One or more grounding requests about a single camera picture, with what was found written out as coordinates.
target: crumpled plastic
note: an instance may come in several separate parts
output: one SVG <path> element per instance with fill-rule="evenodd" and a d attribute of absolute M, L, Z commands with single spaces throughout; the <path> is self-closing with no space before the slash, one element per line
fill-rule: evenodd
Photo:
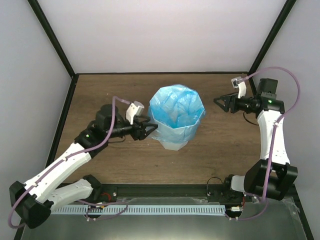
<path fill-rule="evenodd" d="M 159 141 L 183 143 L 192 140 L 206 115 L 199 94 L 180 84 L 160 88 L 149 103 L 148 115 L 158 124 L 150 136 Z"/>

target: cable tray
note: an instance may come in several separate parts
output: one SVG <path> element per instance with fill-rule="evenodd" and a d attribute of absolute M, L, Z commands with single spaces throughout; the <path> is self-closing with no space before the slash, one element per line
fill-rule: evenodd
<path fill-rule="evenodd" d="M 91 210 L 88 214 L 114 215 L 124 210 L 126 205 L 109 205 L 103 209 Z M 88 205 L 66 205 L 52 212 L 54 215 L 84 215 Z M 202 215 L 224 216 L 224 205 L 129 205 L 122 215 Z"/>

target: wire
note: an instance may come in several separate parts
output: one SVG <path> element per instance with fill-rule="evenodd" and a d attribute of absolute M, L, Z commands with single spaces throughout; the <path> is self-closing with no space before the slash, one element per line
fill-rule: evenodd
<path fill-rule="evenodd" d="M 88 210 L 86 211 L 85 213 L 85 217 L 86 217 L 86 220 L 89 222 L 90 221 L 90 217 L 88 216 L 88 214 L 95 210 L 95 209 L 98 209 L 98 208 L 88 208 Z M 106 217 L 99 217 L 99 218 L 94 218 L 93 220 L 108 220 L 108 219 L 113 219 L 113 218 L 116 218 L 118 216 L 120 216 L 121 214 L 123 214 L 125 211 L 127 211 L 128 209 L 128 205 L 125 206 L 125 208 L 123 210 L 121 210 L 120 212 L 114 214 L 114 215 L 111 215 L 111 216 L 106 216 Z"/>
<path fill-rule="evenodd" d="M 261 216 L 262 214 L 264 214 L 264 212 L 266 211 L 267 207 L 269 205 L 269 201 L 265 201 L 265 206 L 262 209 L 261 212 L 259 212 L 257 215 L 254 216 L 250 216 L 250 217 L 245 217 L 245 218 L 236 218 L 236 221 L 247 221 L 247 220 L 252 220 L 252 219 L 256 219 L 257 217 Z M 232 220 L 232 217 L 230 217 L 228 214 L 224 214 L 229 220 Z"/>
<path fill-rule="evenodd" d="M 107 196 L 107 197 L 108 197 L 109 202 L 111 201 L 111 195 L 110 195 L 109 193 L 107 193 L 107 192 L 103 192 L 103 193 L 101 194 L 101 196 Z"/>
<path fill-rule="evenodd" d="M 94 147 L 90 147 L 90 148 L 87 148 L 87 149 L 83 149 L 81 151 L 77 151 L 77 152 L 74 152 L 70 155 L 68 155 L 66 158 L 66 160 L 68 160 L 69 158 L 75 156 L 75 155 L 78 155 L 78 154 L 81 154 L 81 153 L 87 153 L 87 152 L 90 152 L 90 151 L 93 151 L 93 150 L 96 150 L 98 148 L 100 148 L 101 146 L 103 146 L 107 141 L 108 139 L 110 138 L 111 136 L 111 133 L 112 133 L 112 130 L 114 128 L 114 125 L 115 125 L 115 118 L 116 118 L 116 100 L 120 101 L 121 103 L 124 103 L 124 104 L 130 104 L 129 101 L 127 100 L 124 100 L 124 99 L 121 99 L 117 96 L 113 96 L 112 98 L 112 116 L 111 116 L 111 124 L 110 124 L 110 129 L 109 129 L 109 132 L 108 134 L 106 135 L 105 139 L 98 145 L 94 146 Z M 58 162 L 56 162 L 52 167 L 50 167 L 41 177 L 39 177 L 39 179 L 37 181 L 35 181 L 35 185 L 32 185 L 31 187 L 29 187 L 26 191 L 24 191 L 24 193 L 17 199 L 17 201 L 15 201 L 15 203 L 13 204 L 12 208 L 11 208 L 11 211 L 9 213 L 9 217 L 8 217 L 8 225 L 10 228 L 12 229 L 19 229 L 19 228 L 22 228 L 24 227 L 26 224 L 25 223 L 22 223 L 20 225 L 13 225 L 12 224 L 12 217 L 13 217 L 13 214 L 17 208 L 17 206 L 20 204 L 20 202 L 23 200 L 23 198 L 34 188 L 37 186 L 37 184 L 39 182 L 41 182 L 42 179 L 44 179 L 49 173 L 52 172 L 53 169 L 55 169 L 58 165 L 60 165 L 62 162 L 64 162 L 64 160 L 60 160 Z"/>
<path fill-rule="evenodd" d="M 90 152 L 90 151 L 93 151 L 93 150 L 96 150 L 100 147 L 102 147 L 107 141 L 108 139 L 110 138 L 111 134 L 112 134 L 112 130 L 114 129 L 114 126 L 115 126 L 115 119 L 116 119 L 116 100 L 124 103 L 124 104 L 130 104 L 129 101 L 127 100 L 123 100 L 117 96 L 113 96 L 112 98 L 112 117 L 111 117 L 111 124 L 110 124 L 110 129 L 109 129 L 109 132 L 108 134 L 106 135 L 105 139 L 100 142 L 98 145 L 96 146 L 93 146 L 93 147 L 89 147 L 87 149 L 83 149 L 83 150 L 80 150 L 80 151 L 77 151 L 77 152 L 74 152 L 74 153 L 71 153 L 69 156 L 67 156 L 66 158 L 69 159 L 75 155 L 78 155 L 78 154 L 82 154 L 82 153 L 87 153 L 87 152 Z"/>
<path fill-rule="evenodd" d="M 126 140 L 126 135 L 124 135 L 124 139 L 120 141 L 110 141 L 109 144 L 118 144 L 118 143 L 123 143 Z"/>
<path fill-rule="evenodd" d="M 17 208 L 17 206 L 19 205 L 19 203 L 22 201 L 22 199 L 24 199 L 24 197 L 38 184 L 41 182 L 42 179 L 44 179 L 53 169 L 55 169 L 59 164 L 61 164 L 62 162 L 64 162 L 64 160 L 60 160 L 58 162 L 56 162 L 52 167 L 50 167 L 48 169 L 48 171 L 46 171 L 41 177 L 39 177 L 39 179 L 37 181 L 35 181 L 35 185 L 32 185 L 31 187 L 29 187 L 26 191 L 24 191 L 23 194 L 21 194 L 21 196 L 18 198 L 17 201 L 15 201 L 15 203 L 13 204 L 11 211 L 9 213 L 9 217 L 8 217 L 8 225 L 10 228 L 12 229 L 19 229 L 24 227 L 26 224 L 22 223 L 20 225 L 13 225 L 12 224 L 12 216 Z"/>
<path fill-rule="evenodd" d="M 121 205 L 121 204 L 124 204 L 124 202 L 121 202 L 121 201 L 118 201 L 118 202 L 108 202 L 108 203 L 102 203 L 102 204 L 91 203 L 91 202 L 84 201 L 84 200 L 78 200 L 77 202 L 82 203 L 82 204 L 87 204 L 87 205 L 95 206 L 95 207 L 107 207 L 107 206 L 110 206 L 110 205 Z M 115 218 L 115 217 L 120 216 L 120 215 L 123 214 L 125 211 L 127 211 L 128 207 L 129 207 L 129 205 L 125 203 L 125 208 L 124 208 L 122 211 L 116 213 L 115 215 L 107 216 L 107 217 L 94 218 L 93 220 L 113 219 L 113 218 Z M 88 208 L 88 210 L 86 211 L 85 217 L 86 217 L 87 221 L 90 220 L 90 217 L 88 216 L 88 214 L 89 214 L 92 210 L 94 210 L 94 209 L 97 209 L 97 208 Z"/>
<path fill-rule="evenodd" d="M 271 144 L 270 144 L 270 151 L 269 151 L 269 158 L 268 158 L 268 162 L 267 162 L 267 168 L 266 168 L 264 184 L 263 184 L 262 202 L 266 201 L 266 197 L 267 197 L 267 188 L 268 188 L 268 181 L 269 181 L 270 169 L 271 169 L 271 163 L 272 163 L 272 154 L 273 154 L 273 151 L 274 151 L 276 131 L 277 131 L 278 124 L 280 123 L 280 121 L 289 112 L 291 112 L 297 106 L 297 104 L 298 104 L 298 102 L 300 100 L 301 89 L 300 89 L 300 84 L 299 84 L 299 81 L 298 81 L 297 77 L 291 71 L 289 71 L 288 69 L 280 67 L 280 66 L 271 66 L 271 67 L 262 68 L 259 71 L 256 71 L 256 72 L 250 74 L 249 76 L 246 76 L 245 78 L 240 79 L 238 81 L 238 83 L 242 83 L 242 82 L 247 81 L 248 79 L 252 78 L 253 76 L 255 76 L 257 74 L 263 73 L 263 72 L 265 72 L 267 70 L 275 70 L 275 69 L 282 70 L 282 71 L 288 73 L 294 79 L 295 84 L 296 84 L 296 88 L 297 88 L 297 96 L 296 96 L 296 100 L 295 100 L 293 106 L 290 107 L 289 110 L 286 111 L 283 115 L 278 117 L 278 119 L 275 121 L 274 126 L 273 126 Z"/>
<path fill-rule="evenodd" d="M 256 123 L 254 123 L 254 122 L 252 122 L 252 121 L 248 120 L 248 119 L 246 118 L 245 113 L 246 113 L 246 112 L 244 111 L 244 112 L 243 112 L 243 114 L 242 114 L 242 115 L 243 115 L 243 118 L 244 118 L 244 120 L 245 120 L 245 121 L 247 121 L 248 123 L 250 123 L 250 124 L 252 124 L 252 125 L 259 126 L 259 124 L 256 124 Z"/>
<path fill-rule="evenodd" d="M 210 177 L 210 178 L 208 179 L 208 181 L 206 182 L 206 194 L 207 194 L 207 196 L 210 196 L 210 195 L 211 195 L 211 192 L 209 192 L 209 181 L 210 181 L 211 179 L 218 179 L 218 180 L 220 180 L 220 182 L 221 182 L 222 184 L 224 184 L 224 182 L 221 180 L 220 177 L 217 177 L 217 176 Z"/>

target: wooden floor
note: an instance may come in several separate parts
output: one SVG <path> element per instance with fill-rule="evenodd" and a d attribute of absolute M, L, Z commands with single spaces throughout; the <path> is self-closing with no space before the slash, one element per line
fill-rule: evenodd
<path fill-rule="evenodd" d="M 81 75 L 59 143 L 57 156 L 94 119 L 112 96 L 144 104 L 160 87 L 183 84 L 196 90 L 206 116 L 194 140 L 179 151 L 163 149 L 153 139 L 110 144 L 89 163 L 80 167 L 65 182 L 71 183 L 92 174 L 102 183 L 204 184 L 212 176 L 243 175 L 259 160 L 260 130 L 247 123 L 242 112 L 225 113 L 213 99 L 234 92 L 232 74 L 124 74 Z M 127 105 L 117 102 L 119 112 Z M 253 114 L 248 118 L 256 121 Z"/>

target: robotic arm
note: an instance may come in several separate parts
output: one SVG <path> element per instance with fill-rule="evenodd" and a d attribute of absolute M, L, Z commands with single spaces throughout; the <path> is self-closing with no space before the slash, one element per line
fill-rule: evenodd
<path fill-rule="evenodd" d="M 237 77 L 231 80 L 233 88 L 239 89 L 238 92 L 215 98 L 214 102 L 226 113 L 230 110 L 232 114 L 238 111 L 255 114 L 260 128 L 261 153 L 260 160 L 245 176 L 230 175 L 226 180 L 229 182 L 229 187 L 234 191 L 262 196 L 270 157 L 273 128 L 279 117 L 285 113 L 285 105 L 283 101 L 276 100 L 277 80 L 261 79 L 257 94 L 254 97 L 247 97 L 246 84 L 245 82 L 239 83 L 240 79 L 241 77 Z M 266 197 L 276 200 L 284 198 L 289 187 L 298 176 L 298 169 L 290 165 L 287 156 L 283 121 L 284 119 L 277 124 L 274 136 L 270 172 L 274 172 L 275 175 L 269 176 L 266 186 Z"/>
<path fill-rule="evenodd" d="M 140 102 L 132 102 L 124 119 L 115 107 L 115 124 L 110 138 L 131 135 L 135 141 L 144 140 L 157 129 L 158 125 L 150 123 L 148 116 L 141 115 L 143 110 L 144 106 Z M 76 169 L 89 162 L 108 146 L 109 141 L 106 141 L 97 149 L 84 151 L 103 142 L 110 131 L 111 122 L 112 105 L 103 105 L 96 113 L 95 120 L 90 122 L 60 157 L 24 184 L 16 181 L 10 186 L 12 206 L 31 188 L 15 208 L 29 228 L 38 227 L 50 216 L 51 212 L 69 203 L 89 197 L 96 200 L 100 196 L 102 184 L 92 175 L 84 176 L 79 181 L 64 187 L 58 188 L 58 186 Z M 79 151 L 84 152 L 68 157 Z"/>

